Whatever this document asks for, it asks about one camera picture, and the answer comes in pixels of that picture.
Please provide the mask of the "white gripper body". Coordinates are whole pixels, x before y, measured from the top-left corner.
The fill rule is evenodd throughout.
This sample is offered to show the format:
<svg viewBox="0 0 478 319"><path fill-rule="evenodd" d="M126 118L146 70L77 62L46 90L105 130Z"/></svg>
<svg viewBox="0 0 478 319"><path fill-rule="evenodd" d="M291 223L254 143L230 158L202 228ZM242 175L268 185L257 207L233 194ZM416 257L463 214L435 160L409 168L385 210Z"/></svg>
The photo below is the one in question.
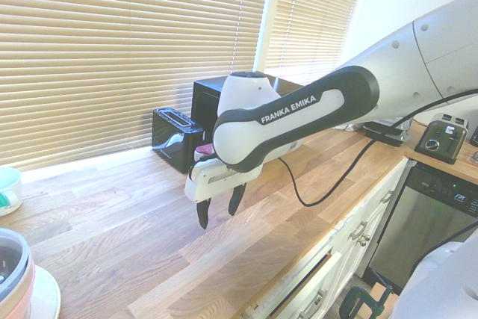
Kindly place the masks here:
<svg viewBox="0 0 478 319"><path fill-rule="evenodd" d="M202 202L256 179L262 166L245 173L230 169L220 159L201 161L187 177L184 193L194 202Z"/></svg>

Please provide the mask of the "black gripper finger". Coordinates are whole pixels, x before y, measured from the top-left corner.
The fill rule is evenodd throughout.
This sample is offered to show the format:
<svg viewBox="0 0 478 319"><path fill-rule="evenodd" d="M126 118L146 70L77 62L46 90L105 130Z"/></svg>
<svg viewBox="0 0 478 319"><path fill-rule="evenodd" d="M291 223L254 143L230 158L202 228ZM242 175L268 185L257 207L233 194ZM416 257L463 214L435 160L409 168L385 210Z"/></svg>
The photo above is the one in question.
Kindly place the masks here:
<svg viewBox="0 0 478 319"><path fill-rule="evenodd" d="M239 185L233 189L231 199L229 200L229 208L228 208L228 212L231 216L235 215L240 205L240 202L243 198L245 190L246 190L246 183Z"/></svg>
<svg viewBox="0 0 478 319"><path fill-rule="evenodd" d="M208 226L208 209L210 204L211 204L210 199L206 199L196 204L196 213L198 216L199 225L203 229L207 229L207 226Z"/></svg>

